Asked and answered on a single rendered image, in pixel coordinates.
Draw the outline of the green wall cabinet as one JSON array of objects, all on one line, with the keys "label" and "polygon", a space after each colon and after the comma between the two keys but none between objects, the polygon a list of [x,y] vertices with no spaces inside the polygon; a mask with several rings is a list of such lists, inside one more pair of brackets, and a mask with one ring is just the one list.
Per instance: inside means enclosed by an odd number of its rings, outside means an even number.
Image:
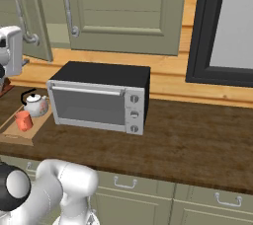
[{"label": "green wall cabinet", "polygon": [[42,0],[42,10],[51,46],[69,48],[63,0]]}]

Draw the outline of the toaster oven glass door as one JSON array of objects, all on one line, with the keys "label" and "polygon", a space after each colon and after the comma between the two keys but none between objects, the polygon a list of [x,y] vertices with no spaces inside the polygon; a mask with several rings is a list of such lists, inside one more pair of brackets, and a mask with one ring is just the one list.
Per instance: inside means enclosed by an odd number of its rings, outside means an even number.
[{"label": "toaster oven glass door", "polygon": [[56,124],[126,132],[125,95],[110,96],[55,91],[51,89],[52,86],[105,91],[126,91],[125,88],[47,82],[47,91]]}]

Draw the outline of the wooden tray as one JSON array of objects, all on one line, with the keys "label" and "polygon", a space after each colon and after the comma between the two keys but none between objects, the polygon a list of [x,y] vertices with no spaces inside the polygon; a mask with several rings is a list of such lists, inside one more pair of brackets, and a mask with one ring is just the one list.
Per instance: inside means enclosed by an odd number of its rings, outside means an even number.
[{"label": "wooden tray", "polygon": [[49,106],[47,113],[41,117],[33,117],[32,121],[34,126],[30,130],[23,132],[18,128],[14,115],[12,114],[0,126],[0,142],[33,146],[33,141],[36,139],[37,133],[50,115],[51,107]]}]

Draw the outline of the orange mug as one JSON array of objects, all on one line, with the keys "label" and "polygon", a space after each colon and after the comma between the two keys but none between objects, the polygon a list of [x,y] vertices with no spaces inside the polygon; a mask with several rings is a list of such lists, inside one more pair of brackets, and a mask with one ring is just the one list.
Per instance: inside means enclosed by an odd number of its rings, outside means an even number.
[{"label": "orange mug", "polygon": [[18,128],[21,131],[28,131],[33,127],[33,121],[28,111],[20,111],[14,115]]}]

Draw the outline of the green cabinet door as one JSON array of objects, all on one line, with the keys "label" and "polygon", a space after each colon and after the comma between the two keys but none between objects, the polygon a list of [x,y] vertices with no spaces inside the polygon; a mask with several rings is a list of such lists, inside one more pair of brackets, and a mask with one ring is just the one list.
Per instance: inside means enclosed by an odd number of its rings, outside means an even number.
[{"label": "green cabinet door", "polygon": [[176,55],[185,0],[69,0],[73,49]]},{"label": "green cabinet door", "polygon": [[0,28],[18,26],[23,32],[23,54],[52,62],[42,0],[0,0]]}]

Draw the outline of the green drawer front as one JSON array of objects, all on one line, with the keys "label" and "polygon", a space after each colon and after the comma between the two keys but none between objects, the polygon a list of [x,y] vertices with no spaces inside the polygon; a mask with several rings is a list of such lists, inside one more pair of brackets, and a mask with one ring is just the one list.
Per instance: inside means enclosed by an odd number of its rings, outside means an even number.
[{"label": "green drawer front", "polygon": [[[213,197],[216,192],[240,195],[242,205],[220,205]],[[169,225],[253,225],[253,195],[176,184]]]},{"label": "green drawer front", "polygon": [[[173,183],[98,172],[99,186],[92,196],[92,207],[101,225],[169,225]],[[134,189],[115,187],[114,176],[137,179]]]},{"label": "green drawer front", "polygon": [[31,160],[31,159],[25,159],[25,158],[18,158],[18,157],[12,157],[12,156],[5,156],[0,155],[0,160],[16,167],[21,168],[23,171],[27,173],[31,181],[34,181],[36,179],[36,172],[29,173],[26,171],[27,163],[28,162],[36,162],[38,165],[41,163],[41,161],[38,160]]}]

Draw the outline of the black framed window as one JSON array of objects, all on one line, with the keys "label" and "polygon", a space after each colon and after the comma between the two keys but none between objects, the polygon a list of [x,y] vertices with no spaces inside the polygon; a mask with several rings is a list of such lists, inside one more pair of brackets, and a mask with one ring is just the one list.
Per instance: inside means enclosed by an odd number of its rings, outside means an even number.
[{"label": "black framed window", "polygon": [[253,0],[197,0],[186,81],[253,88]]}]

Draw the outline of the black and silver toaster oven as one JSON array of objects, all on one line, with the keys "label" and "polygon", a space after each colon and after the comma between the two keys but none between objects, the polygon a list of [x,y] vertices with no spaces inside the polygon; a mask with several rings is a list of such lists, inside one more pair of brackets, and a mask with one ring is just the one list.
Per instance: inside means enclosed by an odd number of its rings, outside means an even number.
[{"label": "black and silver toaster oven", "polygon": [[[51,81],[125,88],[126,133],[136,135],[143,133],[149,104],[148,66],[69,61],[47,82]],[[132,103],[131,95],[139,96],[139,101]],[[138,117],[132,118],[131,111],[137,111]],[[130,131],[132,125],[138,127],[138,132]]]}]

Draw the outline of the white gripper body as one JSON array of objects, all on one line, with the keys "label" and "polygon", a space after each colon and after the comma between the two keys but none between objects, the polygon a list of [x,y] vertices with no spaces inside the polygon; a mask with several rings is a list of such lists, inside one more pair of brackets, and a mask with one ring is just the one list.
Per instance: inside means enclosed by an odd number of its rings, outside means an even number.
[{"label": "white gripper body", "polygon": [[20,75],[23,60],[23,33],[17,26],[12,26],[7,35],[10,61],[7,67],[8,75]]}]

